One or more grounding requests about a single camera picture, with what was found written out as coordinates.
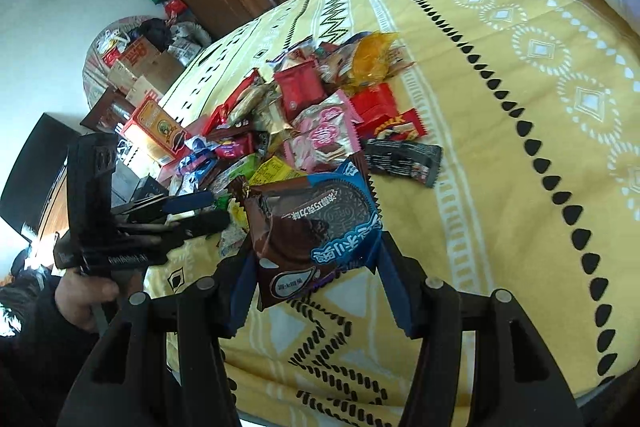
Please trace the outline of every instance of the metal screw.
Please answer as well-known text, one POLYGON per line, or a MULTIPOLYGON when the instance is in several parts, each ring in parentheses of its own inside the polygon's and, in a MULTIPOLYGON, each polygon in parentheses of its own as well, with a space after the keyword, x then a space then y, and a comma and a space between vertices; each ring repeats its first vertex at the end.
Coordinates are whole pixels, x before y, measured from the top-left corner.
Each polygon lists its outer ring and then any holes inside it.
POLYGON ((213 280, 213 277, 201 277, 196 281, 196 286, 202 291, 209 290, 215 285, 216 282, 213 280))
POLYGON ((439 277, 427 277, 424 283, 433 290, 438 290, 444 286, 444 282, 439 277))
POLYGON ((139 306, 146 300, 146 293, 144 292, 135 292, 132 296, 129 297, 129 302, 134 306, 139 306))
POLYGON ((495 298, 500 302, 507 303, 511 301, 511 294, 507 290, 498 290, 495 293, 495 298))

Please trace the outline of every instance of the black jacket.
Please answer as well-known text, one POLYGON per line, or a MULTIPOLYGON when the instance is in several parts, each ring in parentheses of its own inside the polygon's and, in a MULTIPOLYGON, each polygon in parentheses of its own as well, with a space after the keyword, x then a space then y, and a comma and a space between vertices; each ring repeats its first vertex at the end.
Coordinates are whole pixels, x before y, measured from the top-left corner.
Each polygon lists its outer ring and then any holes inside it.
POLYGON ((31 316, 15 337, 0 337, 0 426, 55 426, 86 357, 98 340, 68 323, 47 279, 31 316))

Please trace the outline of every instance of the hand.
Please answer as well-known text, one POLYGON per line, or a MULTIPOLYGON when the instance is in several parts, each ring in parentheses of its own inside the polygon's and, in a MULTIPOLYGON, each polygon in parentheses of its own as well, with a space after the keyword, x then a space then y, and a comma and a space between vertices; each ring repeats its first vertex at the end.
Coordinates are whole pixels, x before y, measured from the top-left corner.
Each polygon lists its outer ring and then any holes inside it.
MULTIPOLYGON (((127 287, 127 296, 142 289, 140 274, 132 277, 127 287)), ((69 269, 56 288, 55 301, 60 314, 66 321, 81 330, 96 330, 92 304, 114 301, 120 294, 120 288, 111 279, 103 277, 85 277, 79 269, 69 269)))

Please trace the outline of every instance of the bed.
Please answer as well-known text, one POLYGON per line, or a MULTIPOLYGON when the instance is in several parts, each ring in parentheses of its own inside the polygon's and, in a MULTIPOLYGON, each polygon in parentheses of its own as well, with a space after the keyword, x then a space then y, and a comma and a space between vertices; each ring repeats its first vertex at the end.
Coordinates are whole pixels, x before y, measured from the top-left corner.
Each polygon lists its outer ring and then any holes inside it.
MULTIPOLYGON (((188 124, 309 34, 399 32, 415 66, 390 81, 444 158, 433 190, 377 176, 385 228, 455 288, 514 292, 580 396, 638 361, 640 42, 603 0, 290 0, 205 50, 162 105, 188 124)), ((148 271, 152 297, 215 270, 218 237, 148 271)), ((221 340, 237 406, 290 426, 396 425, 420 343, 377 276, 341 275, 221 340)), ((470 403, 463 343, 454 425, 470 403)), ((168 338, 176 370, 177 339, 168 338)))

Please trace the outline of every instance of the television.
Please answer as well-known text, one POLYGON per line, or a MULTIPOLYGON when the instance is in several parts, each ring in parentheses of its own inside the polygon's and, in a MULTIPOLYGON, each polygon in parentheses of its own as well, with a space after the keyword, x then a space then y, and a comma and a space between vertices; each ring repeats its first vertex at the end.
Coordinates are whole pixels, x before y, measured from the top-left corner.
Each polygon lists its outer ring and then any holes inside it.
POLYGON ((0 196, 0 217, 28 241, 32 238, 23 231, 37 233, 68 146, 78 136, 78 131, 43 114, 22 146, 0 196))

